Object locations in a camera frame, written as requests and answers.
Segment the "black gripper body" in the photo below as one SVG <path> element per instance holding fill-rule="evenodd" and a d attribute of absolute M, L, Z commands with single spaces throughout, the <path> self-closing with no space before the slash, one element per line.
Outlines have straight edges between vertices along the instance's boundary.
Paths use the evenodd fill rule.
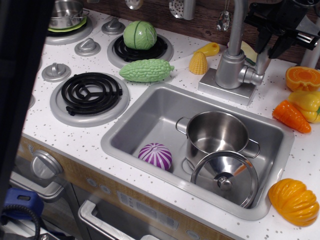
<path fill-rule="evenodd" d="M 287 37 L 292 45 L 313 50 L 318 41 L 318 27 L 307 17 L 317 2 L 278 2 L 273 4 L 253 2 L 245 23 L 260 29 L 267 28 L 271 36 Z"/>

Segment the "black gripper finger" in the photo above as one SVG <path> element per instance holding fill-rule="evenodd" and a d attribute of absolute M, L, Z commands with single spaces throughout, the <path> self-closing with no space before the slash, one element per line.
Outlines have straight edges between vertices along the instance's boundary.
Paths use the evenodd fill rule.
<path fill-rule="evenodd" d="M 288 50 L 292 45 L 292 40 L 289 37 L 279 36 L 269 51 L 268 58 L 276 59 Z"/>
<path fill-rule="evenodd" d="M 258 32 L 254 49 L 256 53 L 260 54 L 269 43 L 272 33 L 266 27 L 259 28 Z"/>

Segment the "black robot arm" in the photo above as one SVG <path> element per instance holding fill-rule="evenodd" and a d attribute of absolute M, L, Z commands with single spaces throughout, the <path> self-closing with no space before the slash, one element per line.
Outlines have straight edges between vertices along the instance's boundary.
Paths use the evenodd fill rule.
<path fill-rule="evenodd" d="M 293 45 L 313 50 L 320 39 L 320 28 L 307 17 L 307 13 L 318 3 L 318 0 L 251 3 L 244 22 L 259 32 L 255 52 L 261 54 L 272 36 L 277 36 L 277 40 L 268 52 L 270 59 L 278 58 Z"/>

